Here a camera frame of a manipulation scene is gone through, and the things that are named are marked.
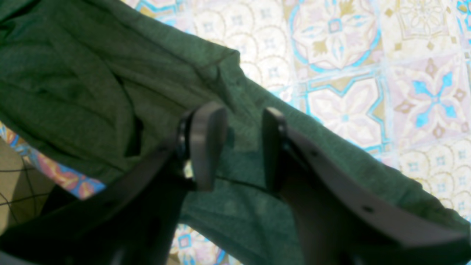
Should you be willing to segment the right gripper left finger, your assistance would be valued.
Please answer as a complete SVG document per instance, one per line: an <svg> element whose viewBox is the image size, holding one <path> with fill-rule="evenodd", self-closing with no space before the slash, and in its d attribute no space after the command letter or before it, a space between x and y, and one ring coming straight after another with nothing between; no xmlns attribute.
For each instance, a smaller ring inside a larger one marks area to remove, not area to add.
<svg viewBox="0 0 471 265"><path fill-rule="evenodd" d="M227 132L215 102L187 112L173 134L103 191L1 236L2 265L165 265L182 204L214 189Z"/></svg>

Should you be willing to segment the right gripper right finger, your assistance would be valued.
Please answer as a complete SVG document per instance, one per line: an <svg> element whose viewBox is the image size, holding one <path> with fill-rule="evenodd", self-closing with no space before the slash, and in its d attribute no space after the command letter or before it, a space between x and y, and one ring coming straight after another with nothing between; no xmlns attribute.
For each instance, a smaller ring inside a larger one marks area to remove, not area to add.
<svg viewBox="0 0 471 265"><path fill-rule="evenodd" d="M292 211L307 265L460 265L469 238L397 208L355 183L315 143L263 112L266 187Z"/></svg>

